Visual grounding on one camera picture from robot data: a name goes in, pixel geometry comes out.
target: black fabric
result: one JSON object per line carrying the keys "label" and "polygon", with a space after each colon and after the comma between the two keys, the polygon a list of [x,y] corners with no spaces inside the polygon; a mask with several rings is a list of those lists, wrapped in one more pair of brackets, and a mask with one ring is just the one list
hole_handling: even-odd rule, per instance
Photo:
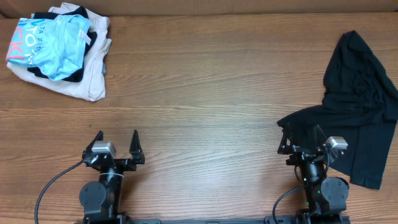
{"label": "black fabric", "polygon": [[[88,14],[84,7],[79,7],[75,11],[68,12],[63,15],[81,15],[84,18],[88,19]],[[33,16],[33,19],[55,19],[57,16],[58,16],[58,14],[54,13],[54,12],[36,12]],[[87,52],[91,49],[91,47],[95,43],[95,40],[97,38],[97,33],[96,32],[87,32],[87,36],[91,39],[91,42],[90,42],[90,45],[86,44],[84,55],[87,54]],[[35,76],[37,76],[37,77],[48,78],[48,76],[44,75],[38,67],[28,68],[27,70],[29,72],[34,73]],[[84,64],[83,64],[81,69],[78,69],[77,71],[72,73],[69,77],[66,77],[63,80],[67,81],[67,82],[80,82],[83,79],[84,70],[85,69],[84,69]]]}
{"label": "black fabric", "polygon": [[398,91],[384,67],[355,31],[343,34],[323,78],[321,106],[281,119],[289,123],[293,144],[311,147],[312,126],[327,136],[342,136],[347,152],[331,167],[351,176],[351,183],[380,189],[398,119]]}

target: silver metal part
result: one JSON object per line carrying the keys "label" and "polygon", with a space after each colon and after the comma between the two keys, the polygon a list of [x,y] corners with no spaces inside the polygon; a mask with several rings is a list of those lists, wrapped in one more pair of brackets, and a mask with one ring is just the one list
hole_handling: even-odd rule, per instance
{"label": "silver metal part", "polygon": [[326,142],[326,146],[328,146],[330,149],[340,149],[344,150],[347,149],[348,143],[344,140],[343,137],[335,137],[331,136],[329,137]]}
{"label": "silver metal part", "polygon": [[114,158],[116,155],[116,149],[111,141],[96,141],[94,142],[94,145],[91,148],[91,150],[94,153],[96,152],[109,153],[112,158]]}

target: wooden tabletop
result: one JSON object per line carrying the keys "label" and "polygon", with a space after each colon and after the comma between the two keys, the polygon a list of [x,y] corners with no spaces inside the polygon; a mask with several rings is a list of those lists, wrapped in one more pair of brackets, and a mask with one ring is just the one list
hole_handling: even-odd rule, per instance
{"label": "wooden tabletop", "polygon": [[[398,13],[112,17],[106,98],[96,103],[22,81],[6,68],[16,20],[0,20],[0,223],[33,223],[46,183],[77,163],[99,130],[127,157],[139,131],[145,165],[124,178],[133,218],[264,218],[300,185],[277,154],[276,122],[319,105],[342,33],[356,30],[398,86]],[[351,185],[352,223],[397,223],[398,138],[381,190]],[[333,169],[330,176],[349,177]],[[81,221],[80,166],[40,204],[40,224]],[[305,208],[302,193],[277,214]]]}

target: blue t-shirt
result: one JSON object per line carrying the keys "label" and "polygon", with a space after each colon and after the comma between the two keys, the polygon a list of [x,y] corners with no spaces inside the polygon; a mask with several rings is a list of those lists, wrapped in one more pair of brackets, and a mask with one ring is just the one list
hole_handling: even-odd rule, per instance
{"label": "blue t-shirt", "polygon": [[20,19],[6,60],[23,67],[39,67],[51,80],[69,77],[83,65],[83,36],[91,21],[81,15],[51,19]]}

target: folded cloth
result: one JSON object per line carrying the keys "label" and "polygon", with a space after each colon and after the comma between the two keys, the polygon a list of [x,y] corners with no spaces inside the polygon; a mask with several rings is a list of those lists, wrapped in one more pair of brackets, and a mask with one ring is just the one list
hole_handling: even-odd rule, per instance
{"label": "folded cloth", "polygon": [[[62,15],[81,15],[84,18],[88,19],[87,11],[84,7],[79,7],[73,12],[68,12]],[[55,19],[57,16],[58,14],[54,12],[36,12],[33,16],[33,19]],[[87,36],[91,39],[91,42],[89,45],[86,43],[84,55],[87,54],[87,52],[91,49],[91,47],[95,43],[95,40],[97,38],[97,33],[87,32]],[[27,70],[29,72],[34,73],[35,76],[37,77],[48,78],[48,76],[44,75],[42,71],[40,71],[40,68],[38,67],[27,68]],[[83,79],[83,72],[84,72],[84,64],[81,69],[78,69],[77,71],[73,72],[69,77],[63,78],[62,80],[67,82],[80,82]]]}
{"label": "folded cloth", "polygon": [[344,34],[323,78],[321,106],[278,121],[292,128],[292,144],[310,148],[312,126],[327,136],[342,136],[348,150],[330,167],[351,176],[351,183],[380,189],[398,119],[398,91],[386,70],[355,31]]}
{"label": "folded cloth", "polygon": [[69,77],[83,65],[86,35],[91,21],[81,15],[50,19],[20,19],[12,36],[7,61],[39,67],[51,80]]}
{"label": "folded cloth", "polygon": [[[79,6],[69,3],[62,3],[61,8],[51,7],[49,12],[64,14],[78,9]],[[88,101],[97,101],[105,97],[105,81],[102,74],[103,59],[108,53],[112,40],[106,38],[108,33],[109,18],[102,17],[90,10],[87,10],[88,18],[92,22],[89,31],[97,33],[97,39],[84,57],[84,73],[80,83],[71,83],[63,80],[51,81],[44,78],[35,77],[28,72],[25,67],[7,64],[19,78],[46,87],[50,90],[63,93],[65,95],[82,98]]]}

